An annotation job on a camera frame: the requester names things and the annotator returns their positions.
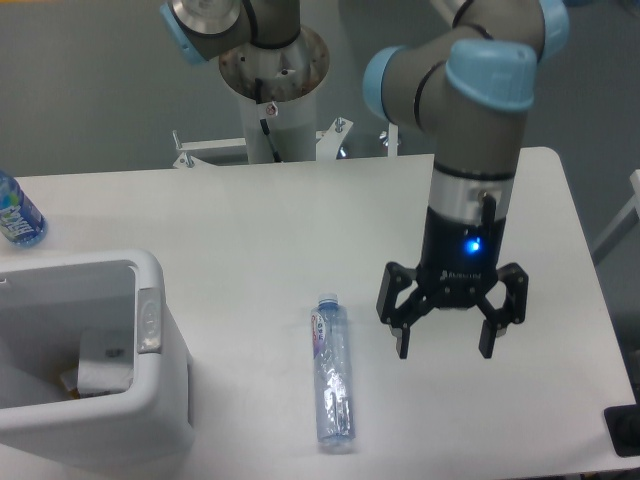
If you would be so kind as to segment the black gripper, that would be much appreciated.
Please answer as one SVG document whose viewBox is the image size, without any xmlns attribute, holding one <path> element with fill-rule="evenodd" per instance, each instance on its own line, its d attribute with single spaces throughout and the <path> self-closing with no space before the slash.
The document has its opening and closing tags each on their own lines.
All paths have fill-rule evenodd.
<svg viewBox="0 0 640 480">
<path fill-rule="evenodd" d="M 438 305 L 445 289 L 450 290 L 450 297 L 443 301 L 445 308 L 469 308 L 472 303 L 462 297 L 470 287 L 485 293 L 497 276 L 505 286 L 500 308 L 494 308 L 486 297 L 477 304 L 485 315 L 479 340 L 485 359 L 492 357 L 496 339 L 510 324 L 525 321 L 528 274 L 518 263 L 507 264 L 496 274 L 505 224 L 504 218 L 489 226 L 465 224 L 427 210 L 418 267 L 388 262 L 376 302 L 380 321 L 396 338 L 400 359 L 408 357 L 411 327 Z"/>
</svg>

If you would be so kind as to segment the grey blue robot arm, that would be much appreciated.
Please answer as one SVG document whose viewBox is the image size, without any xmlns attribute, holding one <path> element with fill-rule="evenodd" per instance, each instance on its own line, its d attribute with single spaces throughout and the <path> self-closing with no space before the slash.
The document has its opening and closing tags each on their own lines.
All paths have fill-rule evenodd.
<svg viewBox="0 0 640 480">
<path fill-rule="evenodd" d="M 298 2 L 166 1 L 160 13 L 185 58 L 217 60 L 227 85 L 249 102 L 251 162 L 315 157 L 314 129 L 282 115 L 328 67 Z M 368 108 L 436 140 L 419 263 L 388 263 L 376 304 L 400 357 L 413 324 L 435 309 L 479 309 L 484 357 L 525 319 L 528 275 L 498 257 L 537 68 L 568 35 L 560 1 L 459 1 L 447 33 L 416 48 L 384 49 L 368 63 Z"/>
</svg>

